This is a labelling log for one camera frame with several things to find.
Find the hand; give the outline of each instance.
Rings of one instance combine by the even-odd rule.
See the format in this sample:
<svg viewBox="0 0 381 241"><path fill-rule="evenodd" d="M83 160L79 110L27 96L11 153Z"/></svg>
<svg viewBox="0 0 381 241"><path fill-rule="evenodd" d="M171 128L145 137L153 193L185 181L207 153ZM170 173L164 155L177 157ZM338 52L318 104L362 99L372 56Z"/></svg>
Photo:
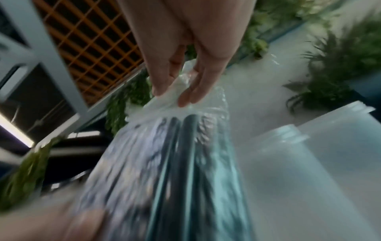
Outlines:
<svg viewBox="0 0 381 241"><path fill-rule="evenodd" d="M255 0L119 0L160 96L178 76L186 45L197 51L197 78L178 105L200 101L236 52Z"/></svg>
<svg viewBox="0 0 381 241"><path fill-rule="evenodd" d="M8 215L0 218L0 241L91 241L104 215L92 210L71 216L63 206L40 215Z"/></svg>

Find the white floor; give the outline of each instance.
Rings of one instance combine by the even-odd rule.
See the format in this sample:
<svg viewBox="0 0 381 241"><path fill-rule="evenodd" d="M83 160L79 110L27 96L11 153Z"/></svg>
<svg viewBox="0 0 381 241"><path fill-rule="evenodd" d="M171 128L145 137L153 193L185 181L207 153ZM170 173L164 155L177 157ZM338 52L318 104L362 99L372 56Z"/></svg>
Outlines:
<svg viewBox="0 0 381 241"><path fill-rule="evenodd" d="M361 19L375 8L381 9L380 0L349 0L329 14L340 14L331 18L332 30L340 33L343 26ZM317 24L305 24L272 42L263 59L247 58L222 76L219 85L225 89L236 148L269 130L287 124L298 126L324 113L300 110L291 115L285 103L295 93L282 86L289 81L307 79L307 60L300 55L312 49L307 41L323 36L324 32Z"/></svg>

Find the plastic sheet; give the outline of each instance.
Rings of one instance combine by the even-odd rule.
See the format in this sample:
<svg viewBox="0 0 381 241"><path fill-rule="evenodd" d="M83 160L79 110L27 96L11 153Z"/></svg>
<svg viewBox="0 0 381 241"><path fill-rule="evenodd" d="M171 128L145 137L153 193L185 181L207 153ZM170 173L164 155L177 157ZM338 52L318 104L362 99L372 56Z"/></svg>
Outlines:
<svg viewBox="0 0 381 241"><path fill-rule="evenodd" d="M130 116L90 175L74 211L108 211L100 240L252 240L223 90L177 107L195 76Z"/></svg>

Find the wooden lattice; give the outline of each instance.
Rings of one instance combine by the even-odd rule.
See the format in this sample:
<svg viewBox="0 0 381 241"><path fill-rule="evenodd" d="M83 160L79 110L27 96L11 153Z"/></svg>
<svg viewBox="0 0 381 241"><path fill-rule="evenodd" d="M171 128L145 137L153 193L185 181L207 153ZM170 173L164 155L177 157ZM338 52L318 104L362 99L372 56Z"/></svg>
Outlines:
<svg viewBox="0 0 381 241"><path fill-rule="evenodd" d="M143 62L115 0L34 0L89 105Z"/></svg>

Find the plastic bag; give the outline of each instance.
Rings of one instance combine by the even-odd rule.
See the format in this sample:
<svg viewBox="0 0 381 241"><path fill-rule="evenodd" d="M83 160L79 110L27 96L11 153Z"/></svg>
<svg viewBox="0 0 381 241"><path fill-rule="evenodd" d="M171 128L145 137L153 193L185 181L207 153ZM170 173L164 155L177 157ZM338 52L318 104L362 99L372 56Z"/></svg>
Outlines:
<svg viewBox="0 0 381 241"><path fill-rule="evenodd" d="M130 116L90 175L74 211L107 210L100 240L252 240L223 89L177 107L195 76Z"/></svg>

